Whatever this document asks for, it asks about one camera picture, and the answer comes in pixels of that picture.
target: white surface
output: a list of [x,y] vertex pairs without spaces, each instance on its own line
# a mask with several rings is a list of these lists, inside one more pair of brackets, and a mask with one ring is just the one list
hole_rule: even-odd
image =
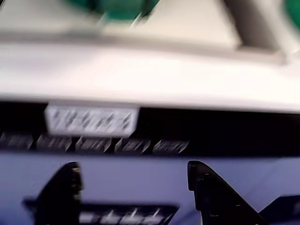
[[100,31],[134,38],[154,38],[235,49],[240,38],[221,0],[161,0],[146,23],[104,24],[64,0],[7,0],[0,13],[0,32]]
[[0,45],[2,99],[300,111],[285,67],[73,45]]
[[104,33],[233,50],[241,44],[222,0],[160,0],[147,22],[110,24]]
[[289,20],[283,0],[252,0],[288,56],[300,51],[300,32]]
[[94,218],[94,214],[82,212],[79,216],[80,223],[90,223]]

